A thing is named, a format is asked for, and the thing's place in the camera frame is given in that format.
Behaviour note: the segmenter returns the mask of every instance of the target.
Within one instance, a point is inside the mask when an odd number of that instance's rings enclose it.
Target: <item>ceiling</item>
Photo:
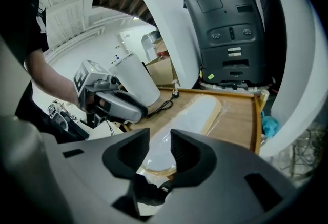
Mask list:
[[[92,0],[40,1],[47,9],[47,37],[51,49],[95,27],[132,19],[118,11],[93,7]]]

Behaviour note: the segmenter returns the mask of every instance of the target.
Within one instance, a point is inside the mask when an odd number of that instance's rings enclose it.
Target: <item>white container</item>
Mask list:
[[[159,89],[134,53],[115,63],[109,72],[116,75],[126,90],[145,106],[148,107],[159,99]]]

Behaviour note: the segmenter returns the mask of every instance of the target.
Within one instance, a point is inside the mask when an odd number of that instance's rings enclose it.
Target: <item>wooden tray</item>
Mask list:
[[[149,113],[155,111],[172,96],[172,88],[159,88],[160,98],[149,107]],[[254,94],[216,92],[208,90],[179,89],[180,96],[174,99],[174,105],[149,119],[137,124],[128,124],[129,130],[150,128],[150,137],[166,125],[197,94],[209,94],[220,100],[221,112],[213,123],[208,137],[231,142],[258,154],[261,144],[261,114],[259,101]]]

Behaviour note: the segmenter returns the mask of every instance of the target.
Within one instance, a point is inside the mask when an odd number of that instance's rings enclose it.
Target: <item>black pants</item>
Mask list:
[[[84,140],[65,131],[58,123],[54,122],[49,115],[42,111],[32,99],[32,82],[27,86],[16,110],[16,116],[34,124],[42,133],[53,135],[59,144]]]

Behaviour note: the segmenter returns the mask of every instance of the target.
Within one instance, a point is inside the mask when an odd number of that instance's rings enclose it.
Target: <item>person's arm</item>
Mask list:
[[[26,58],[27,71],[37,86],[49,95],[78,106],[73,81],[58,74],[47,64],[42,50],[31,52]]]

